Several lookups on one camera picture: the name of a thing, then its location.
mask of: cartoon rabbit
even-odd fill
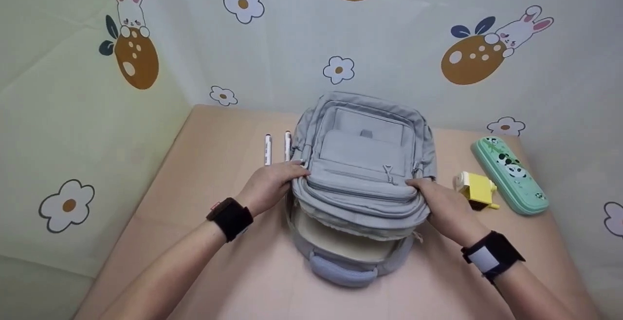
[[[136,27],[142,36],[149,37],[149,29],[145,25],[145,16],[141,3],[143,0],[116,0],[119,22],[121,23],[120,33],[128,38],[130,27]]]
[[[554,23],[552,17],[536,20],[541,11],[543,9],[539,5],[528,7],[526,13],[519,20],[504,25],[495,33],[485,35],[485,42],[495,45],[501,40],[507,47],[502,56],[504,58],[512,56],[514,50],[532,38],[532,35],[547,29]]]

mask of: yellow pencil sharpener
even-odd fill
[[[486,207],[500,209],[493,200],[493,193],[498,187],[486,176],[461,171],[454,176],[454,189],[467,198],[473,210],[480,211]]]

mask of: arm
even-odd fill
[[[471,247],[491,232],[460,193],[428,179],[408,180],[430,207],[430,224],[462,247]],[[522,262],[497,276],[494,283],[518,320],[574,320],[575,317]]]
[[[255,218],[283,197],[292,179],[308,174],[300,161],[262,167],[251,176],[236,201],[248,207]],[[130,283],[101,319],[165,319],[224,244],[225,234],[216,223],[201,223]]]

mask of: person's left hand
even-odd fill
[[[248,207],[255,218],[283,198],[291,180],[309,174],[307,169],[301,167],[300,160],[267,165],[256,170],[234,198],[243,207]]]

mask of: table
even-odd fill
[[[194,107],[160,171],[119,238],[76,319],[103,313],[159,254],[202,222],[212,203],[236,194],[263,165],[264,135],[273,135],[273,159],[283,158],[282,136],[298,115]],[[433,129],[438,182],[452,187],[460,171],[484,174],[470,144],[485,133]],[[519,139],[504,138],[523,163]],[[515,214],[495,194],[499,210],[478,217],[507,235],[527,266],[582,319],[598,312],[571,261],[549,211]],[[365,289],[344,289],[316,277],[290,241],[283,202],[263,214],[241,238],[207,265],[170,319],[512,319],[510,310],[459,246],[423,224],[401,269]]]

